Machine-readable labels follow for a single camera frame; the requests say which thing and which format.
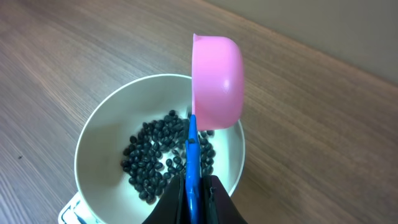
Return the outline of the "white digital kitchen scale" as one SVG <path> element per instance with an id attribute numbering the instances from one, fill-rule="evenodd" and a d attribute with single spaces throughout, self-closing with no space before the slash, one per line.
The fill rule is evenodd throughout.
<path id="1" fill-rule="evenodd" d="M 96 219 L 77 192 L 58 214 L 58 224 L 103 224 Z"/>

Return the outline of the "white round bowl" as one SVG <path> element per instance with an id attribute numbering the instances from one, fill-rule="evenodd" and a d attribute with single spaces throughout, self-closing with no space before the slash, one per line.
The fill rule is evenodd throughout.
<path id="1" fill-rule="evenodd" d="M 145 121 L 171 109 L 186 113 L 191 103 L 191 78 L 152 75 L 128 83 L 110 94 L 88 119 L 75 154 L 75 179 L 81 199 L 102 223 L 143 223 L 158 202 L 139 199 L 120 162 L 129 137 Z M 217 130 L 214 175 L 232 196 L 243 173 L 246 146 L 240 122 Z"/>

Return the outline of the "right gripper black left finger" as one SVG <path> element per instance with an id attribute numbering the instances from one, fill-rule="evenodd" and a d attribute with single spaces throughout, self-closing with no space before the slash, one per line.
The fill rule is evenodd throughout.
<path id="1" fill-rule="evenodd" d="M 166 186 L 155 209 L 143 224 L 184 224 L 187 222 L 185 179 L 176 175 Z"/>

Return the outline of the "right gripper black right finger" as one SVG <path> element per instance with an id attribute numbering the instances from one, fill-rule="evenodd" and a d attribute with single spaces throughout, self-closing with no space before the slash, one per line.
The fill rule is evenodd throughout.
<path id="1" fill-rule="evenodd" d="M 215 175 L 201 178 L 201 223 L 247 224 Z"/>

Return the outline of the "pink scoop blue handle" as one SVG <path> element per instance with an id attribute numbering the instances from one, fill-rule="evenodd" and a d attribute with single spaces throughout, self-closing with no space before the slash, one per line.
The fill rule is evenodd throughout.
<path id="1" fill-rule="evenodd" d="M 200 222 L 199 131 L 226 129 L 243 110 L 244 66 L 241 51 L 231 39 L 193 35 L 192 115 L 188 133 L 185 190 L 191 223 Z"/>

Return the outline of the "black beans in bowl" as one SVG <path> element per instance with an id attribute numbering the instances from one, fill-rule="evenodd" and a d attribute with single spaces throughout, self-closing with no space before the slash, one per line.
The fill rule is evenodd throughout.
<path id="1" fill-rule="evenodd" d="M 129 137 L 120 166 L 139 198 L 152 204 L 175 175 L 185 176 L 191 112 L 184 118 L 170 110 L 162 119 L 143 122 Z"/>

